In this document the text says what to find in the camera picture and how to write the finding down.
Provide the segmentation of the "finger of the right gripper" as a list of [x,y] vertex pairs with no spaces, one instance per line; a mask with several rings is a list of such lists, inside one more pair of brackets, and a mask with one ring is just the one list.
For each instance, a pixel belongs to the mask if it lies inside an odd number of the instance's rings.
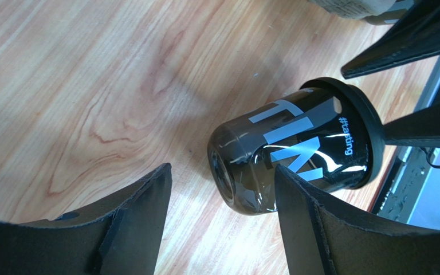
[[440,1],[417,2],[376,43],[341,67],[345,79],[440,55]]
[[440,103],[383,126],[386,145],[440,148]]

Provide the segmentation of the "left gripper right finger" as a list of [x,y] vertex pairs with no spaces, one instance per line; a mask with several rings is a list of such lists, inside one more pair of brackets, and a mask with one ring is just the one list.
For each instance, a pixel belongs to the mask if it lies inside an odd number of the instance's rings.
[[290,274],[440,274],[440,230],[363,211],[284,166],[274,186]]

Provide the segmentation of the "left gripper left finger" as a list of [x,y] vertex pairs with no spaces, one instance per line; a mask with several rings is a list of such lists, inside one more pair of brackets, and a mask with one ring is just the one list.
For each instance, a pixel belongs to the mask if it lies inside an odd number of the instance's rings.
[[0,221],[0,274],[153,274],[171,165],[55,220]]

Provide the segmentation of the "single black cup lid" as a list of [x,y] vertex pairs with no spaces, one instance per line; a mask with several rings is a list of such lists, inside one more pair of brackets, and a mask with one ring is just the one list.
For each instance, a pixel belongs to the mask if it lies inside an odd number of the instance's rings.
[[361,180],[344,184],[341,188],[359,189],[374,180],[382,167],[384,133],[379,115],[368,97],[358,87],[330,77],[309,80],[301,88],[322,88],[333,92],[338,99],[347,99],[351,105],[349,109],[356,113],[362,121],[361,126],[357,128],[364,130],[368,136],[366,142],[369,150],[368,172]]

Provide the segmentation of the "single dark coffee cup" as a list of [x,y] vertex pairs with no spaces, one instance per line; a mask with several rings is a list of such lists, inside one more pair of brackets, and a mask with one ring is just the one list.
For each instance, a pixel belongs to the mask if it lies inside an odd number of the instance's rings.
[[370,175],[369,135],[345,97],[305,88],[219,125],[207,146],[218,191],[234,211],[277,211],[274,174],[281,165],[333,192]]

